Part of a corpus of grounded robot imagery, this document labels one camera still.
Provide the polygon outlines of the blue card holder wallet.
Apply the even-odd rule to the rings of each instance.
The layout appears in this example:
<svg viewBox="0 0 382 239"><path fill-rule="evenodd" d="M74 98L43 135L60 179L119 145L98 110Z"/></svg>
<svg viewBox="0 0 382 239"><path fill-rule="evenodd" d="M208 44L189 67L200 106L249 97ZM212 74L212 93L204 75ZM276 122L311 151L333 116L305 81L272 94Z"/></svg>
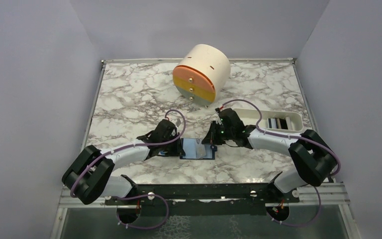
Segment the blue card holder wallet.
<svg viewBox="0 0 382 239"><path fill-rule="evenodd" d="M195 157L195 140L196 138L182 138L181 139L181 145L182 150L184 151L184 154L180 156L180 159L186 159L186 160L214 160L215 154L217 152L217 146L211 145L212 149L212 158L210 159L196 159Z"/></svg>

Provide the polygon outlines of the stack of white cards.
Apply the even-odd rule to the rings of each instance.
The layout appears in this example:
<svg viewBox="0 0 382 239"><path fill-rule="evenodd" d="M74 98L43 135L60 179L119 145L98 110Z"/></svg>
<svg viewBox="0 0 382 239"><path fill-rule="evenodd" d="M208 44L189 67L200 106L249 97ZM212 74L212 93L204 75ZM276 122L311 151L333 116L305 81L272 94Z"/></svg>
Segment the stack of white cards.
<svg viewBox="0 0 382 239"><path fill-rule="evenodd" d="M285 122L286 122L286 126L283 127L283 129L286 129L286 130L293 130L293 126L292 126L291 119L290 119L289 116L286 116L286 117L285 117Z"/></svg>

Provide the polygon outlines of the white rectangular plastic tray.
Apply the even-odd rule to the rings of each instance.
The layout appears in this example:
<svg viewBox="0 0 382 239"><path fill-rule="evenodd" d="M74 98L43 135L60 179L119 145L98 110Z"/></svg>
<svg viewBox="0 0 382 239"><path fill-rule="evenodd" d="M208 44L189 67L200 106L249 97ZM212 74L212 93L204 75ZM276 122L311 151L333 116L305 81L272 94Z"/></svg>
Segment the white rectangular plastic tray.
<svg viewBox="0 0 382 239"><path fill-rule="evenodd" d="M253 109L240 109L233 108L237 113L238 117L243 121L245 125L252 124L255 125L260 118L260 114L257 110ZM303 132L304 125L302 121L302 115L295 112L281 112L281 111L261 111L261 121L259 122L260 128L265 128L270 131L283 132L283 133L297 133ZM289 116L293 126L293 130L286 130L283 127L286 126L285 117ZM269 118L278 118L280 119L280 129L269 128L268 119Z"/></svg>

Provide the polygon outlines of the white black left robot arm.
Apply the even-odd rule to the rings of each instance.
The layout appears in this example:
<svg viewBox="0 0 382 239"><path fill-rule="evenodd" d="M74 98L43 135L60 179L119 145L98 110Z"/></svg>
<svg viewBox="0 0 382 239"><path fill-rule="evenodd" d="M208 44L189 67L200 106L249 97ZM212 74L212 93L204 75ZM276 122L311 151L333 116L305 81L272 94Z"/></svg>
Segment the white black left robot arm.
<svg viewBox="0 0 382 239"><path fill-rule="evenodd" d="M116 196L124 204L136 200L133 182L126 176L112 176L112 172L131 163L145 161L180 143L175 124L161 120L156 128L137 137L130 144L117 148L85 147L62 176L72 196L88 205L99 197Z"/></svg>

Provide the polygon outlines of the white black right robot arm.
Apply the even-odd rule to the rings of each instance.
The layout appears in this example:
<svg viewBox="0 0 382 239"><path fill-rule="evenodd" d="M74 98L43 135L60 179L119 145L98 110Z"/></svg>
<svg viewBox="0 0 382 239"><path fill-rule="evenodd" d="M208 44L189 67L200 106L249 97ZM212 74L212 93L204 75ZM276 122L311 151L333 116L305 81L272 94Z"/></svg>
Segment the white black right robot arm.
<svg viewBox="0 0 382 239"><path fill-rule="evenodd" d="M294 167L276 175L263 195L278 203L292 190L310 185L318 187L339 168L335 153L317 132L280 134L256 125L245 125L233 109L216 109L219 120L213 120L202 144L223 145L231 140L238 147L264 149L289 156Z"/></svg>

